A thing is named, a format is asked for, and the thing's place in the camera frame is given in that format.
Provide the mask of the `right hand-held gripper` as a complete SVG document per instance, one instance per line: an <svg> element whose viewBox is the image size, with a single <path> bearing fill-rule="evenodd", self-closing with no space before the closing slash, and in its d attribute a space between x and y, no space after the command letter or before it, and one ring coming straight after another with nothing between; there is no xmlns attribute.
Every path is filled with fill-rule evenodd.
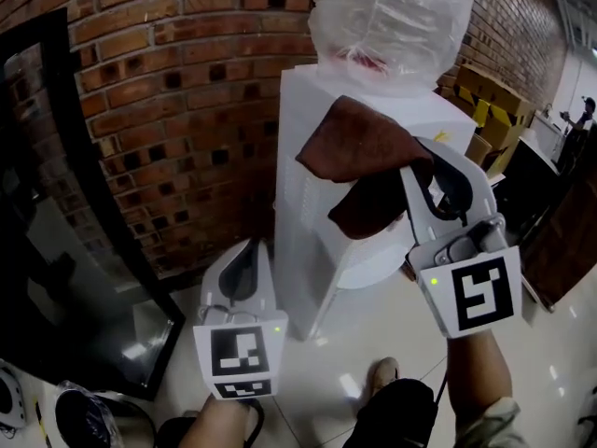
<svg viewBox="0 0 597 448"><path fill-rule="evenodd" d="M452 147L416 140L432 157L436 182L428 185L417 165L400 169L418 244L408 261L440 332L458 339L521 315L520 251L507 244L487 176Z"/></svg>

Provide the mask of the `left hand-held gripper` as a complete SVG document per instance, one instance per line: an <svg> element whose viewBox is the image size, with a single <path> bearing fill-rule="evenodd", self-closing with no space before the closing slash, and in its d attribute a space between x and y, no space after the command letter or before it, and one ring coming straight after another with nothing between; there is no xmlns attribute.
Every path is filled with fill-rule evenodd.
<svg viewBox="0 0 597 448"><path fill-rule="evenodd" d="M201 283L199 323L193 335L201 376L219 400L277 394L288 317L275 308L271 261L263 240L225 250ZM231 310L233 305L259 314Z"/></svg>

